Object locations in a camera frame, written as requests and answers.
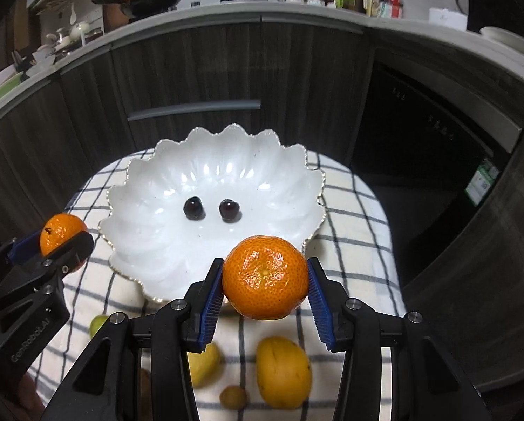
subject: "mandarin orange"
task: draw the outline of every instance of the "mandarin orange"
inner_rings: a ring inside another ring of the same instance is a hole
[[[57,214],[46,222],[40,233],[42,256],[49,255],[57,247],[67,242],[80,231],[88,230],[79,217],[70,214]]]
[[[307,262],[280,237],[247,237],[223,263],[223,292],[243,316],[283,318],[307,296]]]

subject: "saucepan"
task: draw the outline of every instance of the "saucepan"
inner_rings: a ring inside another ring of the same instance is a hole
[[[130,19],[168,11],[181,0],[92,0],[94,4],[119,4],[120,11]]]

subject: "white plaid cloth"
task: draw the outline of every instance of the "white plaid cloth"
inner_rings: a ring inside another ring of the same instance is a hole
[[[129,160],[148,157],[152,152],[153,149],[138,152],[106,166],[87,182],[66,208],[67,212],[84,220],[96,245],[85,266],[63,280],[70,319],[29,370],[44,403],[49,402],[73,362],[89,343],[89,325],[93,317],[117,311],[134,317],[153,313],[159,308],[143,298],[136,283],[109,268],[111,248],[97,231],[98,222],[110,211],[106,201],[108,188],[124,182]],[[314,152],[309,152],[308,161],[311,168],[320,167],[326,173],[323,201],[328,215],[308,243],[306,257],[318,257],[327,277],[342,283],[351,297],[361,299],[377,312],[404,315],[389,226],[375,195],[341,164]],[[264,337],[275,335],[298,343],[312,363],[312,391],[302,408],[297,410],[270,412],[258,391],[256,346]],[[320,342],[308,300],[305,299],[291,315],[277,321],[260,322],[244,319],[236,313],[224,314],[217,323],[213,341],[224,355],[225,366],[216,383],[195,391],[202,420],[332,419],[344,354],[332,354]],[[246,388],[250,396],[246,409],[232,412],[221,407],[219,394],[228,385]],[[391,389],[390,350],[383,349],[381,420],[390,419]]]

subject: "white countertop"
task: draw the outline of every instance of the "white countertop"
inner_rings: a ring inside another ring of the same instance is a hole
[[[2,114],[1,111],[6,112],[11,105],[16,105],[14,103],[17,100],[23,99],[46,85],[51,74],[68,71],[108,50],[187,27],[259,22],[260,20],[325,25],[361,32],[365,29],[393,30],[398,33],[417,35],[482,57],[524,82],[524,55],[474,32],[459,31],[418,20],[369,18],[342,9],[316,5],[267,1],[226,2],[159,14],[107,33],[59,60],[48,70],[24,81],[2,97],[0,114]]]

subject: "dark red cherry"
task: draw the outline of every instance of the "dark red cherry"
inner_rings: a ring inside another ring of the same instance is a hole
[[[204,215],[204,206],[201,203],[201,199],[197,196],[192,196],[188,198],[184,203],[184,214],[190,220],[198,220]]]
[[[219,204],[219,213],[226,222],[232,222],[235,220],[239,211],[240,206],[238,205],[238,202],[235,202],[232,199],[224,199],[221,201],[221,204]]]

